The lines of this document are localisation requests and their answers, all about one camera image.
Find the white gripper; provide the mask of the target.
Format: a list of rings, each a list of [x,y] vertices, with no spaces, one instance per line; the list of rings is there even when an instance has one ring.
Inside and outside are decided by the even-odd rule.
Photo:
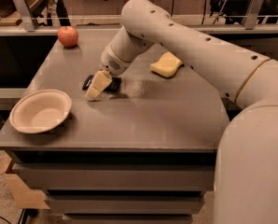
[[[130,62],[122,61],[112,48],[107,46],[101,55],[100,67],[104,70],[98,71],[94,75],[93,80],[86,91],[86,99],[88,101],[96,100],[104,89],[106,89],[112,82],[110,74],[112,76],[121,75],[130,65]]]

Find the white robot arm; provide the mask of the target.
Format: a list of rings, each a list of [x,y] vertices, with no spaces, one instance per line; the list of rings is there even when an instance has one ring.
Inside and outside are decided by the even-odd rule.
[[[278,61],[171,20],[148,0],[129,0],[86,97],[93,100],[158,43],[241,108],[216,156],[214,224],[278,224]]]

